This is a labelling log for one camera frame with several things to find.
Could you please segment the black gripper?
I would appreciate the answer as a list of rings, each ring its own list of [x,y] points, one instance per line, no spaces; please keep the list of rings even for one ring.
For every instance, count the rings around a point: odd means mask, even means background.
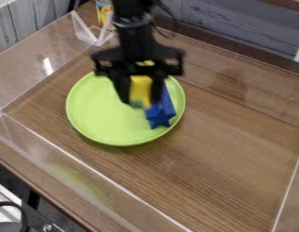
[[[152,22],[116,22],[120,44],[91,54],[96,72],[109,75],[123,103],[129,103],[131,77],[149,75],[151,102],[163,97],[164,80],[168,75],[184,73],[185,51],[160,43],[153,35]]]

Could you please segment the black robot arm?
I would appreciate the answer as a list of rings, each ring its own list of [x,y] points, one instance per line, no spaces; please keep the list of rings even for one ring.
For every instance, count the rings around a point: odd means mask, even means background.
[[[163,97],[163,84],[169,75],[184,73],[185,51],[160,43],[153,35],[153,8],[159,6],[172,17],[172,11],[161,0],[111,0],[112,23],[117,29],[120,45],[95,52],[96,74],[105,75],[113,84],[120,100],[132,103],[132,77],[148,76],[149,102]]]

